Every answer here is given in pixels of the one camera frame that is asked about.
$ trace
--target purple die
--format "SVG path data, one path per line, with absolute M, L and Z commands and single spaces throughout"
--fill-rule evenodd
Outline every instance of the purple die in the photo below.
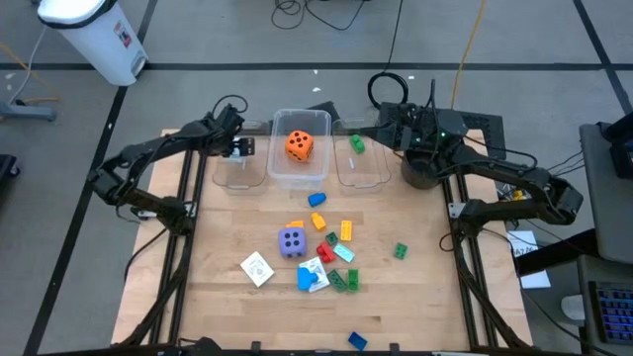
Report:
M 306 232 L 301 227 L 287 227 L 279 230 L 279 249 L 284 257 L 306 255 Z

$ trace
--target white cable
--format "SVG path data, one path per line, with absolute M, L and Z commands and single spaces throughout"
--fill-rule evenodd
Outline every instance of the white cable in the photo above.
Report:
M 27 70 L 27 76 L 24 78 L 24 81 L 22 82 L 22 85 L 20 85 L 20 88 L 18 88 L 18 90 L 16 90 L 16 92 L 13 94 L 11 99 L 9 99 L 9 102 L 8 102 L 9 105 L 13 104 L 13 102 L 18 98 L 18 96 L 22 94 L 24 87 L 27 86 L 29 79 L 31 79 L 31 66 L 33 65 L 33 59 L 36 57 L 36 53 L 38 52 L 38 49 L 40 48 L 40 44 L 42 43 L 42 39 L 44 38 L 45 32 L 46 32 L 46 25 L 42 27 L 42 32 L 40 33 L 40 37 L 38 38 L 38 41 L 36 42 L 36 46 L 33 47 L 33 51 L 31 52 L 31 57 L 29 57 L 29 69 Z

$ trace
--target green lego brick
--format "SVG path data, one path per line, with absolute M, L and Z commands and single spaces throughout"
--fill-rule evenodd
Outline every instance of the green lego brick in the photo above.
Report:
M 336 232 L 330 232 L 325 237 L 325 241 L 327 241 L 327 244 L 330 245 L 330 246 L 335 245 L 338 242 L 338 237 L 336 237 Z
M 336 292 L 345 292 L 345 290 L 347 289 L 347 284 L 345 283 L 345 281 L 343 281 L 336 270 L 331 270 L 327 274 L 327 279 L 329 280 L 329 283 L 331 283 L 332 286 L 336 288 Z
M 398 242 L 398 244 L 396 245 L 396 251 L 394 251 L 394 257 L 398 259 L 405 259 L 406 254 L 407 246 Z
M 358 283 L 358 270 L 347 270 L 347 284 L 349 285 L 349 292 L 358 292 L 360 290 L 360 284 Z
M 353 134 L 349 138 L 349 143 L 352 145 L 352 148 L 354 148 L 354 151 L 357 154 L 361 154 L 365 151 L 365 143 L 363 143 L 363 140 L 358 134 Z

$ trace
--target table leg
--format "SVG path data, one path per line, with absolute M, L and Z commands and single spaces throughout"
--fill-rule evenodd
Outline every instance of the table leg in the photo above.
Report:
M 594 228 L 517 257 L 516 269 L 519 276 L 525 276 L 576 260 L 582 254 L 599 258 Z

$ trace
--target red lego brick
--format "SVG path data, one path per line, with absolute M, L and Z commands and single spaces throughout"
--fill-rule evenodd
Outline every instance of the red lego brick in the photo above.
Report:
M 336 259 L 336 255 L 334 254 L 334 251 L 332 251 L 332 248 L 329 247 L 327 242 L 322 242 L 316 248 L 316 253 L 318 253 L 318 257 L 320 257 L 323 263 L 329 263 Z

